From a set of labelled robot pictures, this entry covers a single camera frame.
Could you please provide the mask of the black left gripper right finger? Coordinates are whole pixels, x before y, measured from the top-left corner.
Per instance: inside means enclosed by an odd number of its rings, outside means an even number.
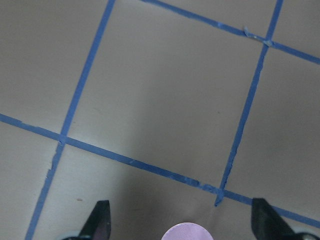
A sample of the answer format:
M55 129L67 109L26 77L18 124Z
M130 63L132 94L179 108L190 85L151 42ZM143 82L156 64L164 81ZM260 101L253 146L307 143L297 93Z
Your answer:
M251 230L257 240L284 240L295 235L264 198L253 198L251 204Z

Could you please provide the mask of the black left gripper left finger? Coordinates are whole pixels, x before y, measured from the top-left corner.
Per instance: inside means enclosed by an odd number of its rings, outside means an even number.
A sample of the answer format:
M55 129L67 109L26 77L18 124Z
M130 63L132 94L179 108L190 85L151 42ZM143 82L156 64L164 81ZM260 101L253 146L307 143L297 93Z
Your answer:
M111 235L111 208L108 200L98 201L78 238L81 240L108 240Z

